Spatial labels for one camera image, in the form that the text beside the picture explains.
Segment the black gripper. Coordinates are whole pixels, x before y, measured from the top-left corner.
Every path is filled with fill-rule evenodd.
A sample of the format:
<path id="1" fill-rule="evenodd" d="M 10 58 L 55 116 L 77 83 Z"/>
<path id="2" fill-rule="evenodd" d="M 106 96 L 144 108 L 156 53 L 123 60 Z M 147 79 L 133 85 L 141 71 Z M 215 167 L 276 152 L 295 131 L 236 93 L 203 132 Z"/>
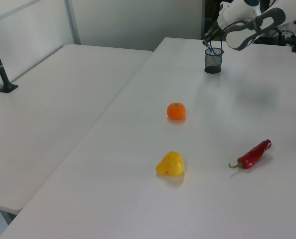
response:
<path id="1" fill-rule="evenodd" d="M 211 45 L 211 37 L 217 37 L 224 32 L 225 21 L 215 21 L 209 29 L 207 35 L 204 36 L 203 41 L 205 46 Z"/>

